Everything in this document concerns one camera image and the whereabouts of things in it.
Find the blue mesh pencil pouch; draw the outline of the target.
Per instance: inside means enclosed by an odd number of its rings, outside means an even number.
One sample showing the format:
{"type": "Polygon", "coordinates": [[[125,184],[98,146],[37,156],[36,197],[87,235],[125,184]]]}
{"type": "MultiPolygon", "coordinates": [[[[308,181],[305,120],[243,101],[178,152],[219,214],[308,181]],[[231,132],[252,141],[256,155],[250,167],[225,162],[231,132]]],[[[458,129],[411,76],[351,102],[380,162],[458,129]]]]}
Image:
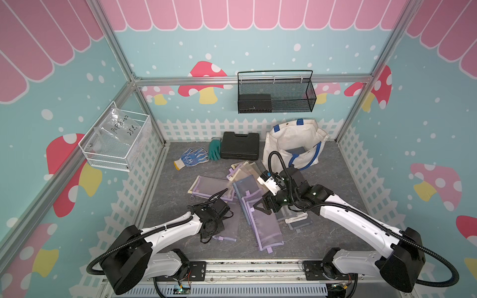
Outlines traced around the blue mesh pencil pouch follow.
{"type": "Polygon", "coordinates": [[[301,154],[306,153],[307,150],[304,147],[298,147],[298,148],[295,148],[295,149],[289,149],[289,150],[287,150],[287,152],[289,152],[292,155],[301,155],[301,154]]]}

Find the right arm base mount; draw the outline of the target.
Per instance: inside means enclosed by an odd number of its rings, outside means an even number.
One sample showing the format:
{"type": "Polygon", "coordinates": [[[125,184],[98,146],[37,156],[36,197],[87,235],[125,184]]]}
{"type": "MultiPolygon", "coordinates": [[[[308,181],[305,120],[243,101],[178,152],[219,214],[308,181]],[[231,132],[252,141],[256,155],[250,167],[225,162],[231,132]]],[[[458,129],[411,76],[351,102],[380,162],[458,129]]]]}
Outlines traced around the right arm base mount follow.
{"type": "Polygon", "coordinates": [[[341,273],[332,263],[323,262],[322,260],[303,261],[301,267],[307,281],[344,280],[351,282],[355,278],[355,274],[341,273]]]}

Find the blue grey mesh pouch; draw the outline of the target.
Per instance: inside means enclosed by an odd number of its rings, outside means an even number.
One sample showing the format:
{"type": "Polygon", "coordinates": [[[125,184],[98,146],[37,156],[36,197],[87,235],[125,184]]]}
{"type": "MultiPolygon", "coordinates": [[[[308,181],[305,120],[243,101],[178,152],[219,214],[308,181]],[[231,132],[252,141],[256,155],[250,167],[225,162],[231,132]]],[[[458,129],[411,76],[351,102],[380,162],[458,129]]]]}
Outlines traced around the blue grey mesh pouch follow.
{"type": "Polygon", "coordinates": [[[264,194],[262,188],[259,187],[257,180],[252,175],[241,180],[234,181],[232,186],[236,192],[238,202],[244,211],[247,209],[247,202],[257,202],[264,194]]]}

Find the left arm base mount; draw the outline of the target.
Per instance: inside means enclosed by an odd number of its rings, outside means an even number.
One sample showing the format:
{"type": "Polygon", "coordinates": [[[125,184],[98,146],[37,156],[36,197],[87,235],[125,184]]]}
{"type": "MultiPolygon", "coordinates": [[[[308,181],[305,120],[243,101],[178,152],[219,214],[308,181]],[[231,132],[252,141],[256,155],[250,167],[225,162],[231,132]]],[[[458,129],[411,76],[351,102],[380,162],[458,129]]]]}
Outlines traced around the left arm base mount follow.
{"type": "Polygon", "coordinates": [[[159,276],[157,281],[181,281],[181,282],[193,282],[204,281],[206,275],[207,263],[205,261],[191,261],[188,264],[184,264],[180,267],[177,273],[172,276],[159,276]]]}

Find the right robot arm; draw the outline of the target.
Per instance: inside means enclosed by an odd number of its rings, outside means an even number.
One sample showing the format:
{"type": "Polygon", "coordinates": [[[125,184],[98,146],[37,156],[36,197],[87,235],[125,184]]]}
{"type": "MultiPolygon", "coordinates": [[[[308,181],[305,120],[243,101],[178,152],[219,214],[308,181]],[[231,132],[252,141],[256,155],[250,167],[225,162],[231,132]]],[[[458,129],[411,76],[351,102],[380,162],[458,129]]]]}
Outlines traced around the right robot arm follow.
{"type": "Polygon", "coordinates": [[[411,293],[415,285],[448,288],[459,282],[457,268],[424,247],[416,230],[386,225],[346,203],[329,188],[311,186],[300,170],[285,164],[278,151],[268,155],[267,166],[262,178],[268,192],[253,206],[254,209],[267,215],[277,213],[283,207],[296,212],[312,212],[346,228],[372,247],[369,252],[330,249],[320,263],[327,279],[337,279],[343,274],[378,275],[403,293],[411,293]],[[445,281],[419,279],[426,256],[447,267],[451,276],[445,281]]]}

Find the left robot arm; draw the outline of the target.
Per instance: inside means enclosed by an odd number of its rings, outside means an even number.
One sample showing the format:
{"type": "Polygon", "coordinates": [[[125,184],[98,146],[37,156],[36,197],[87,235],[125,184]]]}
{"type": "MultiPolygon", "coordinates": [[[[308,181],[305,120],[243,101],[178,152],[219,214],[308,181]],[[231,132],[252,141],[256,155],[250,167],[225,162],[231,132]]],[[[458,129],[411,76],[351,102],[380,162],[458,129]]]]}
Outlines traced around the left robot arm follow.
{"type": "Polygon", "coordinates": [[[234,215],[222,200],[226,192],[223,189],[206,202],[188,206],[184,215],[162,225],[125,228],[106,252],[90,261],[86,272],[107,277],[117,295],[130,291],[144,278],[151,278],[156,283],[159,277],[167,277],[182,286],[183,281],[191,280],[191,261],[180,249],[166,253],[162,250],[195,235],[200,237],[202,244],[207,244],[223,232],[224,221],[234,215]]]}

